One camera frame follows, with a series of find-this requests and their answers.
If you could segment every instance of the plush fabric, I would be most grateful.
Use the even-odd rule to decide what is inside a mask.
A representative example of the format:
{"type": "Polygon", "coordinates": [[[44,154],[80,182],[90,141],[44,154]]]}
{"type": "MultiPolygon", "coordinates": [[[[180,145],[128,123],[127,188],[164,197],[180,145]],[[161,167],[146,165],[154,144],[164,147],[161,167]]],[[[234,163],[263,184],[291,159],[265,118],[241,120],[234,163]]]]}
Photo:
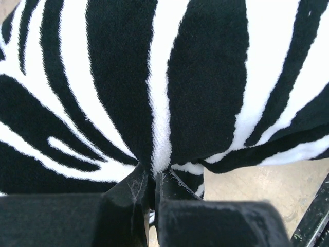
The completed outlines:
{"type": "Polygon", "coordinates": [[[22,0],[1,27],[0,192],[103,192],[138,162],[329,156],[325,0],[22,0]]]}

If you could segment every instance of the zebra print fabric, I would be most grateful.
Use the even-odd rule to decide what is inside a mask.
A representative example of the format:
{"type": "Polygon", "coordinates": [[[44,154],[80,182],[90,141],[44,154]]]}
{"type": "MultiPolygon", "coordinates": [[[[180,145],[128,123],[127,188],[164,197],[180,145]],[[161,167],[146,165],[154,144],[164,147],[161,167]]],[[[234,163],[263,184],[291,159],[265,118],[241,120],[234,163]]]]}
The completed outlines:
{"type": "Polygon", "coordinates": [[[22,0],[1,26],[0,191],[103,192],[138,161],[202,196],[329,155],[325,0],[22,0]]]}

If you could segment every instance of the beige floor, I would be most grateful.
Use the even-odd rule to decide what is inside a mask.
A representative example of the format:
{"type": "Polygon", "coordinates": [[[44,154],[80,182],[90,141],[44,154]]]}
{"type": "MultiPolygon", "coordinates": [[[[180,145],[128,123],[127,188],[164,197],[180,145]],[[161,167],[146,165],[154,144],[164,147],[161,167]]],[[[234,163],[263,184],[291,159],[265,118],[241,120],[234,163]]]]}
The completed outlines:
{"type": "MultiPolygon", "coordinates": [[[[0,0],[0,22],[19,0],[0,0]]],[[[288,234],[294,232],[322,181],[329,159],[267,167],[241,168],[226,174],[206,173],[206,200],[270,201],[280,212],[288,234]]],[[[150,229],[150,247],[157,246],[150,229]]]]}

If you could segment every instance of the zebra print towel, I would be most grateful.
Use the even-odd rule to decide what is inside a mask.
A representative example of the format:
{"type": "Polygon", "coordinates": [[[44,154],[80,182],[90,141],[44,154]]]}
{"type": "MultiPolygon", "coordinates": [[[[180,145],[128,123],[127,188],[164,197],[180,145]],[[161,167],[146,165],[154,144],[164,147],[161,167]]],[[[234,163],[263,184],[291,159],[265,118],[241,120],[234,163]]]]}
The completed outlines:
{"type": "Polygon", "coordinates": [[[202,196],[329,155],[328,0],[22,0],[0,36],[0,191],[103,192],[138,161],[202,196]]]}

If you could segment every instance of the black object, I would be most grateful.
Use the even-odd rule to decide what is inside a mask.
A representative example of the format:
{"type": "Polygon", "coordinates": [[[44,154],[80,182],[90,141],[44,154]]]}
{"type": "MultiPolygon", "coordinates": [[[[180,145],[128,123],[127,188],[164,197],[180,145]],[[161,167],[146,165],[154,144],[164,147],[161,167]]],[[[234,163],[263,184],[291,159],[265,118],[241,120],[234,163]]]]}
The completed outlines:
{"type": "Polygon", "coordinates": [[[297,226],[291,242],[295,247],[329,246],[329,174],[297,226]]]}
{"type": "Polygon", "coordinates": [[[172,170],[154,188],[139,164],[104,194],[1,197],[0,247],[147,246],[153,204],[161,247],[290,245],[269,204],[205,202],[172,170]]]}

